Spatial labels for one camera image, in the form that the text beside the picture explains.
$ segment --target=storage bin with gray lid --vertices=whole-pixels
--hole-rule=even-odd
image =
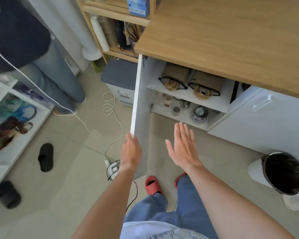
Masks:
[[[137,64],[127,60],[110,60],[103,70],[101,80],[116,99],[133,106]]]

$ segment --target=white cabinet door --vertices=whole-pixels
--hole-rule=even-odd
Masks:
[[[137,179],[147,173],[150,139],[150,111],[155,93],[147,88],[149,77],[155,71],[155,64],[151,60],[142,60],[140,54],[136,75],[136,86],[132,113],[131,135],[137,136],[143,150],[143,158],[134,175]]]
[[[208,133],[265,154],[288,152],[299,160],[299,99],[263,90]]]

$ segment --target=wooden countertop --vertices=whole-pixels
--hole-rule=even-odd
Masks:
[[[162,0],[136,51],[299,98],[299,0]]]

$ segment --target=gray lid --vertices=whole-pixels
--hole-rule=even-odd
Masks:
[[[135,90],[137,64],[127,60],[110,60],[102,72],[104,83]]]

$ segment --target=blue pants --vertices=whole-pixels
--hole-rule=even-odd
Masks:
[[[79,80],[72,73],[53,41],[51,41],[49,50],[44,56],[20,68],[20,71],[28,76],[49,97],[73,112],[75,111],[73,99],[79,103],[85,99]],[[37,94],[44,97],[44,100],[54,103],[17,70],[6,72],[5,74],[9,74],[21,81]],[[59,112],[63,114],[71,113],[69,110],[57,104],[55,105]]]
[[[124,222],[162,221],[201,233],[209,239],[218,239],[203,202],[189,176],[181,177],[177,186],[176,211],[166,212],[165,196],[156,193],[138,202],[125,216]]]

